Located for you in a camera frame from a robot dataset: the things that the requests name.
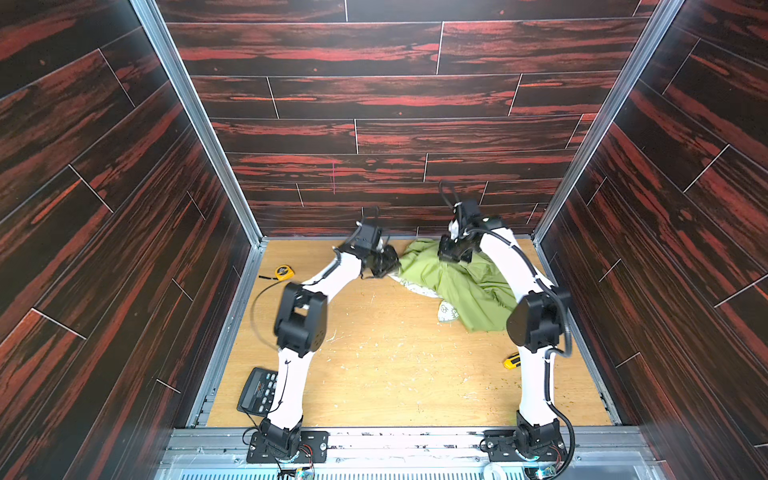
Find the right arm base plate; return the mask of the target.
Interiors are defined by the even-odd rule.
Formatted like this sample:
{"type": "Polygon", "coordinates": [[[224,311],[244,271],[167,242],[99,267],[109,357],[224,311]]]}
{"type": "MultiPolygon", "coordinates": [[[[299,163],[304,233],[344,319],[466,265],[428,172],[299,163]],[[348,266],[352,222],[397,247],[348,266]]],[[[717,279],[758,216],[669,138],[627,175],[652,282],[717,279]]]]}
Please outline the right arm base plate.
{"type": "Polygon", "coordinates": [[[525,429],[486,430],[479,447],[491,462],[557,463],[567,456],[560,434],[525,429]]]}

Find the black calculator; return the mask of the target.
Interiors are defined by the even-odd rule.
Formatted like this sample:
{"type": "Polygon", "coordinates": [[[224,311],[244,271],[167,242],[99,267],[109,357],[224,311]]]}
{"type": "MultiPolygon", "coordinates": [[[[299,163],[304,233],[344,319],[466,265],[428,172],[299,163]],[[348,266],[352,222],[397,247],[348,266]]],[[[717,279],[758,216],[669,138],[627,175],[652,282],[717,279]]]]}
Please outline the black calculator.
{"type": "Polygon", "coordinates": [[[277,375],[277,371],[253,368],[237,402],[237,410],[264,417],[274,401],[277,375]]]}

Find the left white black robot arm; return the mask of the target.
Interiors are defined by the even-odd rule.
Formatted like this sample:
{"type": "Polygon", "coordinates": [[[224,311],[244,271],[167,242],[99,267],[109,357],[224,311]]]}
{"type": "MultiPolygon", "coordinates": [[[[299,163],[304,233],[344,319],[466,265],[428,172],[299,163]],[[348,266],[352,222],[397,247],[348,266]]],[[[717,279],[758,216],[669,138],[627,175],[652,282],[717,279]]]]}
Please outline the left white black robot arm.
{"type": "Polygon", "coordinates": [[[276,391],[254,436],[279,460],[291,460],[300,451],[304,390],[313,356],[326,338],[329,304],[366,270],[373,278],[383,278],[399,267],[394,247],[373,220],[359,221],[333,252],[333,261],[316,275],[303,283],[288,283],[279,303],[273,328],[276,391]]]}

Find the green jacket with printed lining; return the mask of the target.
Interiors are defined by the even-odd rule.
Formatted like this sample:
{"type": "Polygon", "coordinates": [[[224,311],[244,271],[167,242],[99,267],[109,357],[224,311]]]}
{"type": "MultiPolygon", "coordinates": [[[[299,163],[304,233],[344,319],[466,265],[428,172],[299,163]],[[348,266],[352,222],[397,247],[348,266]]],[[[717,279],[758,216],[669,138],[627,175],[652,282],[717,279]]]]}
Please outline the green jacket with printed lining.
{"type": "Polygon", "coordinates": [[[438,257],[437,239],[417,239],[399,258],[390,276],[408,290],[442,300],[438,317],[459,320],[469,332],[499,332],[518,300],[536,290],[521,256],[511,254],[513,266],[499,269],[486,254],[475,252],[469,262],[451,263],[438,257]]]}

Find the yellow utility knife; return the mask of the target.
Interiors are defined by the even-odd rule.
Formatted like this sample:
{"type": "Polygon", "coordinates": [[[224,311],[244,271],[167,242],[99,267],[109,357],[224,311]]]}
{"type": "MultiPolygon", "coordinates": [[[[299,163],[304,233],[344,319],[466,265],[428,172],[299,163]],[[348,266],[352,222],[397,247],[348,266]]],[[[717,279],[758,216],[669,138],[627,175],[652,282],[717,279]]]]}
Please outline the yellow utility knife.
{"type": "Polygon", "coordinates": [[[508,370],[517,369],[520,365],[521,359],[519,354],[513,354],[507,357],[503,362],[503,366],[508,370]]]}

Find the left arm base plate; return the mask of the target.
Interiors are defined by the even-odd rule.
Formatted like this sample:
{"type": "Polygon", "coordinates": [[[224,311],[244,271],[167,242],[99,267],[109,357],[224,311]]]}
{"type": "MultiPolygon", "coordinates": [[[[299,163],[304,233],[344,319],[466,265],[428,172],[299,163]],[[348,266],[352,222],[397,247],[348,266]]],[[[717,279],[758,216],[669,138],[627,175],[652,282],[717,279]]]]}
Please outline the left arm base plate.
{"type": "Polygon", "coordinates": [[[246,454],[247,464],[326,462],[330,433],[322,430],[304,430],[280,433],[276,439],[254,433],[246,454]]]}

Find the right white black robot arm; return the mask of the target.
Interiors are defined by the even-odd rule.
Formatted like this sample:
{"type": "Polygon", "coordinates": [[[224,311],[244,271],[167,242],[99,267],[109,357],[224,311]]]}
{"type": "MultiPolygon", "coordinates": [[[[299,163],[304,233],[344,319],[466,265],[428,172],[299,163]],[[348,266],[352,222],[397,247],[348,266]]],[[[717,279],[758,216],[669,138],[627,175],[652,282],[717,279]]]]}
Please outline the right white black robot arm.
{"type": "Polygon", "coordinates": [[[557,452],[566,459],[561,425],[566,419],[554,404],[554,357],[572,353],[567,327],[571,295],[546,279],[522,251],[512,230],[498,217],[480,212],[474,200],[455,201],[449,232],[441,237],[438,258],[457,263],[475,252],[487,256],[502,274],[516,306],[506,330],[518,349],[522,394],[513,441],[518,455],[542,460],[557,452]]]}

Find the yellow tape measure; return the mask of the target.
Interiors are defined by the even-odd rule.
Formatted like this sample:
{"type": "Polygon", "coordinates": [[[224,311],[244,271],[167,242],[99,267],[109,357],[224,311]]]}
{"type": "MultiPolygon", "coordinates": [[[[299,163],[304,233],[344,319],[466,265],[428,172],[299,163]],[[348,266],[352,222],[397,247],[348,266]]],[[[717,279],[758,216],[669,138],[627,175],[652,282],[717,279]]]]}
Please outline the yellow tape measure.
{"type": "Polygon", "coordinates": [[[293,268],[290,265],[283,264],[279,265],[275,270],[274,273],[271,275],[259,275],[260,279],[264,280],[270,280],[275,282],[282,282],[285,280],[289,280],[295,276],[295,272],[293,268]]]}

